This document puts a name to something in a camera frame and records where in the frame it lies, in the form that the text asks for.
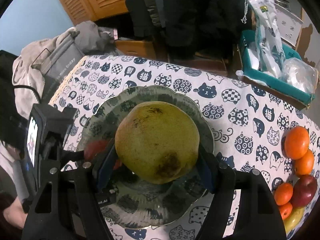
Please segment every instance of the blue wall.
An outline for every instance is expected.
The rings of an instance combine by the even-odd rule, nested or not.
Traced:
[[[59,0],[13,0],[0,18],[0,49],[18,56],[30,42],[53,38],[72,26]]]

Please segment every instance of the red apple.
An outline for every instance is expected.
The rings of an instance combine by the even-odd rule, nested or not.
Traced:
[[[293,187],[293,195],[290,200],[293,208],[307,206],[316,194],[317,180],[311,175],[303,175]]]

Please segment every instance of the teal box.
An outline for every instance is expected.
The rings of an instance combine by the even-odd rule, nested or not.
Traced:
[[[250,44],[251,42],[254,42],[255,38],[255,32],[252,30],[245,30],[242,32],[241,38],[240,38],[240,53],[241,53],[241,58],[242,58],[242,64],[243,64],[243,72],[244,75],[261,80],[265,82],[269,87],[271,87],[274,90],[277,90],[278,92],[288,95],[292,98],[297,99],[298,101],[302,102],[305,106],[310,105],[311,101],[314,99],[314,95],[307,94],[285,82],[283,82],[280,79],[274,78],[272,76],[269,76],[259,70],[255,70],[251,68],[251,62],[249,58],[249,52],[247,48],[247,44]],[[301,59],[300,55],[298,52],[295,50],[291,49],[287,45],[282,45],[285,58],[298,58]]]

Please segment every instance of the decorative plate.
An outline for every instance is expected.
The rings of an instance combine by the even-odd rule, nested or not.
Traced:
[[[131,87],[104,102],[87,120],[77,151],[83,150],[91,141],[114,137],[127,114],[147,101],[168,102],[187,113],[199,130],[200,143],[207,152],[213,153],[212,132],[197,104],[163,86]],[[174,222],[206,191],[196,168],[170,183],[156,185],[141,180],[123,166],[113,172],[110,183],[117,192],[116,203],[101,208],[101,212],[107,220],[133,229]]]

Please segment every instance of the tablecloth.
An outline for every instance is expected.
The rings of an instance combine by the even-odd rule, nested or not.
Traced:
[[[294,180],[292,160],[283,154],[286,132],[297,125],[306,127],[310,134],[310,149],[315,155],[312,175],[319,185],[320,129],[300,111],[241,81],[140,57],[86,56],[68,75],[50,101],[60,111],[66,106],[79,109],[65,149],[76,150],[86,121],[108,98],[117,96],[128,87],[150,85],[169,87],[194,100],[213,132],[216,157],[237,170],[260,170],[272,191],[282,182],[292,183]],[[65,167],[71,168],[75,168],[73,163]],[[317,190],[302,221],[288,234],[288,239],[307,219],[319,193]],[[211,194],[200,198],[183,217],[166,226],[134,230],[124,229],[108,218],[106,223],[115,239],[194,239],[212,198]],[[239,199],[237,190],[225,236],[233,233]]]

